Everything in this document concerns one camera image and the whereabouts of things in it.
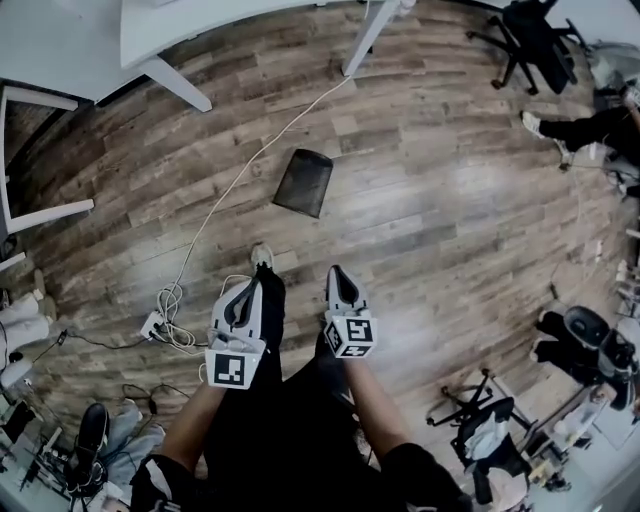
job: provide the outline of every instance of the extension cord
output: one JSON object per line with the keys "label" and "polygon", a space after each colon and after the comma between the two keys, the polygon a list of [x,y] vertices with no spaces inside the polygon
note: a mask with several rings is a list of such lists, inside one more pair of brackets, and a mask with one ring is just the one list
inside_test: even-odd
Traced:
{"label": "extension cord", "polygon": [[[329,89],[325,93],[321,94],[313,103],[311,103],[311,105],[309,105],[305,110],[303,110],[300,114],[298,114],[292,121],[290,121],[289,124],[287,124],[278,133],[278,135],[276,135],[273,139],[271,139],[260,150],[258,150],[255,155],[253,155],[249,159],[247,164],[242,168],[242,170],[238,173],[238,175],[235,177],[235,179],[231,182],[231,185],[229,185],[227,190],[214,203],[213,208],[211,208],[211,211],[209,212],[207,217],[204,219],[204,222],[200,226],[200,229],[198,229],[195,237],[193,238],[193,241],[191,242],[191,244],[189,244],[189,249],[188,249],[187,254],[186,254],[185,258],[184,258],[184,261],[182,262],[182,267],[180,268],[180,272],[178,272],[178,276],[176,277],[175,281],[173,281],[172,283],[169,283],[167,286],[165,286],[164,288],[162,288],[158,292],[157,297],[156,297],[157,305],[158,305],[158,311],[154,311],[147,318],[147,321],[145,322],[143,329],[140,331],[143,336],[151,337],[151,338],[156,338],[157,337],[157,338],[160,339],[160,341],[163,341],[165,343],[170,344],[173,348],[175,348],[176,350],[178,350],[180,352],[183,352],[186,355],[195,356],[195,355],[201,355],[201,354],[204,353],[204,352],[192,353],[192,352],[189,352],[188,350],[186,350],[186,349],[196,345],[196,337],[194,336],[194,334],[192,332],[188,331],[187,329],[183,329],[181,327],[178,327],[174,323],[174,319],[175,319],[176,315],[178,314],[178,307],[179,307],[179,304],[180,304],[180,300],[182,299],[182,288],[180,287],[180,279],[182,279],[182,275],[184,274],[184,270],[185,270],[185,268],[187,266],[187,262],[189,261],[189,257],[191,256],[191,253],[193,252],[193,248],[194,248],[196,242],[198,241],[198,238],[200,237],[200,234],[202,233],[202,231],[204,230],[205,226],[209,222],[209,219],[211,218],[211,216],[218,209],[218,206],[220,206],[220,203],[222,203],[222,201],[224,201],[224,199],[233,190],[233,188],[236,186],[238,181],[240,181],[240,179],[242,178],[244,173],[247,171],[247,169],[251,166],[251,164],[262,153],[264,153],[273,144],[275,144],[289,130],[289,128],[291,128],[295,123],[297,123],[300,119],[302,119],[302,117],[304,117],[306,114],[308,114],[311,110],[313,110],[313,108],[318,103],[320,103],[324,98],[326,98],[332,92],[338,90],[340,87],[342,87],[344,84],[346,84],[349,80],[351,80],[351,76],[346,77],[338,85],[336,85],[335,87],[332,87],[331,89]],[[155,328],[156,323],[157,323],[157,319],[158,319],[155,316],[155,314],[160,315],[160,322],[158,323],[158,325],[159,325],[159,327],[165,327],[166,333],[162,333],[162,334],[165,334],[168,339],[165,339],[158,332],[159,331],[159,327]],[[186,342],[183,342],[183,341],[180,341],[179,339],[177,339],[177,335],[180,335],[180,336],[186,338]]]}

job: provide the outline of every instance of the black pants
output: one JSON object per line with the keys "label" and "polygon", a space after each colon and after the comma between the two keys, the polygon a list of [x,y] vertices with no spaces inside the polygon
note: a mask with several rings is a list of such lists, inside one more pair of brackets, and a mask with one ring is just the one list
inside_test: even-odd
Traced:
{"label": "black pants", "polygon": [[603,382],[598,369],[598,353],[589,350],[574,338],[564,326],[564,318],[558,313],[547,312],[542,322],[536,325],[539,331],[553,336],[558,341],[542,341],[536,348],[538,362],[549,362],[583,386]]}
{"label": "black pants", "polygon": [[230,475],[237,478],[242,465],[260,456],[258,453],[277,456],[267,445],[283,445],[283,435],[286,441],[297,435],[312,437],[315,430],[327,428],[323,425],[331,429],[331,435],[323,436],[327,442],[357,450],[352,438],[357,427],[352,410],[336,399],[346,390],[342,362],[328,352],[320,333],[314,358],[282,382],[279,349],[284,330],[284,283],[266,266],[259,266],[255,277],[262,285],[261,338],[267,349],[251,387],[228,390],[211,424],[204,455],[209,479],[218,484]]}
{"label": "black pants", "polygon": [[577,121],[541,121],[540,133],[565,141],[569,151],[600,142],[634,165],[640,165],[640,132],[625,107],[605,110]]}

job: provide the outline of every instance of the desk leg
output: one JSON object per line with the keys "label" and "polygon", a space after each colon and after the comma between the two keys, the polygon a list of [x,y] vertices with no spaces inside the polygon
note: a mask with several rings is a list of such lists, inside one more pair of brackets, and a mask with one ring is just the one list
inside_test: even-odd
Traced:
{"label": "desk leg", "polygon": [[384,28],[384,26],[393,17],[401,0],[384,0],[384,2],[372,2],[369,9],[369,16],[362,23],[358,37],[356,37],[347,59],[342,65],[342,73],[344,76],[353,75],[362,59],[373,46],[376,38]]}
{"label": "desk leg", "polygon": [[160,57],[151,57],[138,67],[149,78],[166,87],[175,95],[180,96],[198,110],[207,112],[213,108],[209,98]]}

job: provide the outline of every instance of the black office chair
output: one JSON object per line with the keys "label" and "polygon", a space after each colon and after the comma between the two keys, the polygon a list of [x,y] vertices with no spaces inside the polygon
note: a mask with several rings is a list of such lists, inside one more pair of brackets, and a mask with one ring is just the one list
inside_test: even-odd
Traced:
{"label": "black office chair", "polygon": [[467,32],[469,39],[477,37],[504,50],[509,55],[504,79],[493,80],[491,85],[494,88],[506,87],[516,65],[520,65],[531,84],[529,94],[532,96],[538,94],[538,86],[528,64],[538,66],[540,73],[556,94],[560,94],[568,82],[578,83],[573,72],[575,63],[561,36],[576,36],[583,48],[586,48],[586,43],[570,20],[567,20],[568,28],[551,28],[545,18],[557,2],[558,0],[546,2],[524,0],[512,2],[505,7],[502,11],[502,19],[494,16],[489,20],[491,26],[497,26],[500,29],[505,42],[478,32]]}
{"label": "black office chair", "polygon": [[[437,423],[433,418],[427,418],[427,424],[435,427],[451,421],[455,422],[453,426],[458,427],[458,435],[451,441],[451,447],[456,452],[460,462],[462,462],[465,472],[470,472],[473,475],[477,502],[480,505],[487,505],[493,502],[493,495],[488,478],[491,468],[502,469],[512,477],[524,474],[527,479],[527,485],[529,485],[531,466],[524,460],[522,455],[520,455],[510,435],[505,437],[500,446],[494,450],[489,457],[480,460],[471,460],[467,457],[465,442],[473,436],[475,430],[480,425],[491,417],[492,413],[495,413],[496,422],[509,421],[510,418],[513,418],[527,432],[531,430],[532,425],[513,412],[515,401],[511,397],[498,400],[486,407],[481,407],[493,398],[491,389],[486,387],[491,376],[490,372],[489,370],[482,370],[482,374],[484,376],[482,383],[472,388],[475,389],[475,393],[469,402],[465,402],[451,395],[447,388],[442,388],[442,394],[458,404],[461,409]],[[488,396],[480,398],[483,391],[486,391]]]}

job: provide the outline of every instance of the seated person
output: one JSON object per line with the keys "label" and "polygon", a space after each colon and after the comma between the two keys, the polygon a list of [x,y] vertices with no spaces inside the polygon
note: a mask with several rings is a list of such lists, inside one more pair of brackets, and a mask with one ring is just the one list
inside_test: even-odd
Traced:
{"label": "seated person", "polygon": [[[133,478],[131,510],[470,512],[470,498],[451,475],[411,442],[400,411],[365,360],[335,359],[321,334],[316,356],[282,382],[284,283],[266,246],[254,248],[252,262],[262,285],[267,350],[251,388],[198,388],[160,454]],[[325,372],[351,390],[381,471],[358,451],[353,411],[338,400]],[[194,477],[203,453],[206,481]]]}
{"label": "seated person", "polygon": [[[592,396],[598,399],[607,398],[613,409],[624,410],[627,407],[628,395],[625,396],[624,385],[607,377],[601,370],[600,351],[589,349],[576,339],[566,328],[562,315],[553,311],[543,311],[536,328],[553,336],[555,340],[536,340],[531,351],[533,361],[553,364],[584,387],[598,386]],[[635,356],[630,364],[636,370],[636,398],[633,409],[636,417],[640,417],[640,381],[637,373],[638,360]]]}
{"label": "seated person", "polygon": [[[569,161],[580,148],[599,142],[640,167],[640,112],[630,95],[625,95],[622,102],[622,107],[598,112],[588,119],[577,121],[546,121],[530,112],[522,112],[522,124],[540,139],[553,139],[562,153],[563,161]],[[629,187],[626,193],[640,197],[640,186]]]}

